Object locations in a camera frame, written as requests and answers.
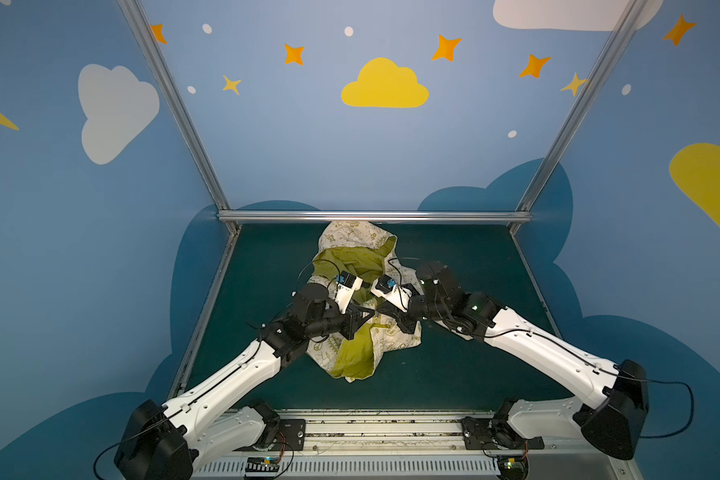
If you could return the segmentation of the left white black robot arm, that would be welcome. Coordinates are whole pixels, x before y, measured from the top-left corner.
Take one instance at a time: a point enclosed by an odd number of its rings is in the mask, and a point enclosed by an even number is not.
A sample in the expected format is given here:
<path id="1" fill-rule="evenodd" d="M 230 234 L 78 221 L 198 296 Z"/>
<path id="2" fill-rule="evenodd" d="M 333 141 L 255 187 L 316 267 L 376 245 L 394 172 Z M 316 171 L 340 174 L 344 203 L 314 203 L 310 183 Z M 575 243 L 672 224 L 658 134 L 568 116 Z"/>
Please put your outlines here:
<path id="1" fill-rule="evenodd" d="M 245 407 L 229 420 L 222 415 L 300 358 L 311 340 L 334 333 L 351 340 L 374 315 L 372 308 L 342 307 L 325 286 L 307 284 L 281 315 L 259 327 L 240 355 L 205 381 L 161 405 L 139 405 L 113 447 L 115 467 L 126 479 L 189 479 L 225 453 L 258 443 L 277 417 L 271 409 Z"/>

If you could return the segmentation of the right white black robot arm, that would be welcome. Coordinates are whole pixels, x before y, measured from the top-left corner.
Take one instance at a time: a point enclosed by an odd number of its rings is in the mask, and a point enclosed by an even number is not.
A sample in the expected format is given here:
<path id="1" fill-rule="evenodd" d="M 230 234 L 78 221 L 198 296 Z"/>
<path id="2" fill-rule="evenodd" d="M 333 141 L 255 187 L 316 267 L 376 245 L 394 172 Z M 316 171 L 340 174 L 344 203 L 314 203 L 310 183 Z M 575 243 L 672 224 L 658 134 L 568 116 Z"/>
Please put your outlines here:
<path id="1" fill-rule="evenodd" d="M 615 363 L 565 342 L 492 297 L 465 291 L 437 261 L 422 264 L 411 284 L 382 279 L 373 291 L 401 328 L 438 323 L 516 357 L 570 392 L 559 400 L 505 400 L 488 428 L 496 444 L 520 449 L 547 437 L 585 440 L 605 455 L 631 460 L 646 439 L 653 381 L 639 363 Z"/>

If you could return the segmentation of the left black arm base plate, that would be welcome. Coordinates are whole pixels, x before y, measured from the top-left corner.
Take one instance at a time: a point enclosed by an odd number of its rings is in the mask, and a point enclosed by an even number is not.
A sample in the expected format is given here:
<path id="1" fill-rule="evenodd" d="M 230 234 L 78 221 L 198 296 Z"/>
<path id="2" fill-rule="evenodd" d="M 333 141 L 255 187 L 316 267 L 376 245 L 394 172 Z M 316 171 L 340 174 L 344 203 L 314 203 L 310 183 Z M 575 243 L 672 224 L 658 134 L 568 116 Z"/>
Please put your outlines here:
<path id="1" fill-rule="evenodd" d="M 306 439 L 304 419 L 279 419 L 270 422 L 263 432 L 263 448 L 274 451 L 285 446 L 287 449 L 302 451 Z"/>

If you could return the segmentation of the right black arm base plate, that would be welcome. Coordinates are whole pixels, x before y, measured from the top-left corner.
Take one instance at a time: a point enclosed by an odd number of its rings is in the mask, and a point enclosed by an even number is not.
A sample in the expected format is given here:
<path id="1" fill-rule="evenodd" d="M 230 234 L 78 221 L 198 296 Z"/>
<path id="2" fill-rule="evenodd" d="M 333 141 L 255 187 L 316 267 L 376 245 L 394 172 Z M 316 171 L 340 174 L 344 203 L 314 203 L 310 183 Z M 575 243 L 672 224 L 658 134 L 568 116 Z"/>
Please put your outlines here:
<path id="1" fill-rule="evenodd" d="M 460 420 L 462 437 L 467 450 L 543 450 L 541 437 L 524 438 L 504 420 L 464 417 Z"/>

